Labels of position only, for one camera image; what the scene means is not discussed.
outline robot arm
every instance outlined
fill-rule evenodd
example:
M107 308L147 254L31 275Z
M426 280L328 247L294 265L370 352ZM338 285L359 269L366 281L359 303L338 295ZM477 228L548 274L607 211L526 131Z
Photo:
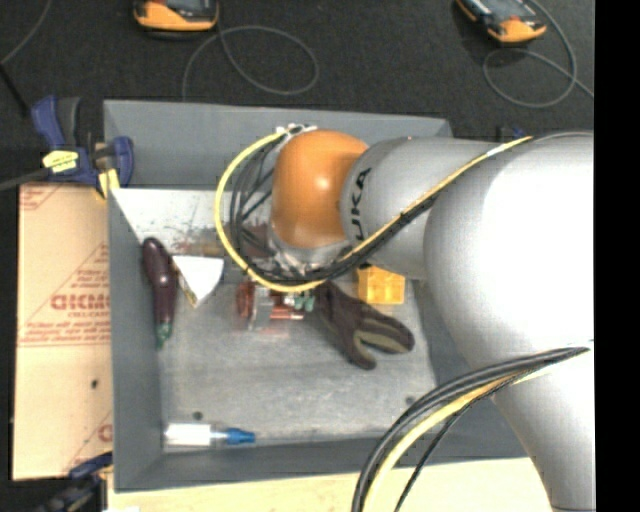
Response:
M305 155L304 141L313 147L313 132L285 144L275 165L272 211L278 215L271 235L298 265L299 282L262 282L284 291L314 288L333 275L322 273L323 261L366 245L435 186L430 209L367 261L427 281L472 368L594 339L592 134L561 133L498 151L460 139L402 138L366 148L351 138L321 136L341 165L327 170L316 164L331 158L317 155L306 161L317 194L313 187L301 192L297 171L286 164ZM456 174L465 167L470 171ZM322 201L307 200L318 195ZM283 204L291 201L295 215ZM336 238L333 221L329 232L314 237L317 220L337 213L344 239ZM218 232L224 236L221 223ZM536 465L554 510L595 510L594 350L502 390L495 402Z

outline blue clamp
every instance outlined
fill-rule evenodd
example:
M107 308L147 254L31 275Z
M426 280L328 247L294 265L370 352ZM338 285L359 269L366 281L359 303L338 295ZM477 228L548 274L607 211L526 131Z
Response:
M36 131L44 137L50 152L71 151L77 155L63 170L47 167L48 181L84 183L102 191L100 174L92 160L96 157L114 157L115 169L121 186L127 186L134 167L133 142L129 137L116 137L103 150L93 153L90 158L86 148L80 147L75 139L76 112L80 98L58 100L50 95L38 101L31 108L31 119Z

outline black carpet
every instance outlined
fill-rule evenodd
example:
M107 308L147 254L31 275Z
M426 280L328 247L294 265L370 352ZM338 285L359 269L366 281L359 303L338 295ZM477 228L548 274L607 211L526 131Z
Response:
M447 119L462 138L494 140L499 127L540 135L561 130L593 130L595 0L544 0L561 27L528 45L571 72L571 80L539 58L521 52L493 54L492 80L518 101L549 104L524 107L497 94L486 81L483 63L497 46L462 16L452 0L222 0L225 40L242 68L268 87L306 88L300 94L274 94L245 80L230 64L221 41L212 40L197 56L183 91L187 63L205 41L166 41L148 37L133 20L131 0L71 2L53 0L38 31L22 49L46 0L2 2L0 60L27 105L56 94L79 96L80 140L102 134L102 100L146 98L230 105L308 107L352 112L403 113ZM317 81L299 38L317 59ZM0 180L38 167L43 141L21 115L10 88L0 81ZM9 479L10 418L15 335L15 191L0 193L0 511L36 505L62 482L16 484Z

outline black cable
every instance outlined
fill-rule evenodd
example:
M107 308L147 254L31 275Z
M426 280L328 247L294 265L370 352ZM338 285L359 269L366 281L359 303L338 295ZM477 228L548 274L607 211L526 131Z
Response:
M413 473L411 473L411 477L409 478L409 480L407 481L407 484L402 490L402 494L400 495L400 497L398 498L398 501L396 502L396 507L393 509L394 512L400 512L400 509L402 508L402 505L404 505L404 502L409 496L411 489L413 489L413 486L417 482L418 477L422 472L422 469L427 465L427 461L431 457L431 454L438 447L438 445L440 444L440 441L442 441L444 436L451 430L453 425L455 425L455 423L462 417L464 412L466 412L466 408L461 409L456 414L451 416L451 418L447 420L444 426L438 431L436 436L433 438L433 441L431 441L431 444L429 445L427 450L424 452L424 454L418 461L418 464L416 464L416 467L413 470Z
M251 85L253 85L254 87L257 87L258 89L271 93L271 94L277 94L280 96L295 96L298 94L302 94L304 92L307 92L308 90L310 90L311 88L313 88L316 83L318 82L318 79L320 78L320 65L318 63L318 59L316 58L315 54L313 53L313 51L311 50L311 48L309 48L306 44L304 44L302 42L302 40L298 39L297 37L284 32L283 30L279 30L276 28L271 28L271 27L265 27L262 25L242 25L242 26L238 26L238 27L232 27L232 28L226 28L223 29L221 24L220 24L220 18L221 15L218 14L218 21L217 21L217 29L218 32L214 35L212 35L211 37L207 38L192 54L191 57L189 58L187 65L185 67L184 70L184 74L182 75L182 100L186 101L187 98L187 84L188 84L188 80L189 80L189 73L191 72L191 67L193 66L193 63L195 62L195 60L198 58L198 56L200 55L200 53L209 45L211 44L213 41L219 39L220 40L220 44L222 46L222 50L225 54L225 56L227 57L227 59L229 60L229 62L231 63L231 65L233 66L233 68L236 70L236 72L242 76L242 78L244 78L247 82L249 82ZM307 56L309 57L309 59L311 60L311 64L313 66L313 76L311 77L311 79L309 80L309 82L307 82L306 85L299 87L297 89L276 89L274 87L269 87L267 85L264 85L261 82L258 82L257 80L255 80L254 78L252 78L246 71L244 71L244 69L242 69L242 67L240 66L240 64L238 64L238 62L236 61L236 59L233 57L233 53L231 52L231 50L229 49L229 45L227 44L226 38L228 35L231 34L236 34L236 33L242 33L242 32L264 32L267 34L273 34L273 35L277 35L280 36L284 39L288 39L289 41L291 41L292 43L294 43L296 46L300 47L304 53L307 54Z
M449 402L480 386L489 384L497 378L505 377L514 372L535 371L544 366L570 359L588 350L587 347L561 348L505 361L465 374L421 397L396 420L370 453L356 484L352 512L361 512L371 480L394 437L427 411L438 407L443 402Z

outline yellow block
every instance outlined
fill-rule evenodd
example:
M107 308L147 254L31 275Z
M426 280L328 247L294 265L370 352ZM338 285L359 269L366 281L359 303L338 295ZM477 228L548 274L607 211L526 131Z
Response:
M358 269L358 297L368 304L404 303L405 278L380 267Z

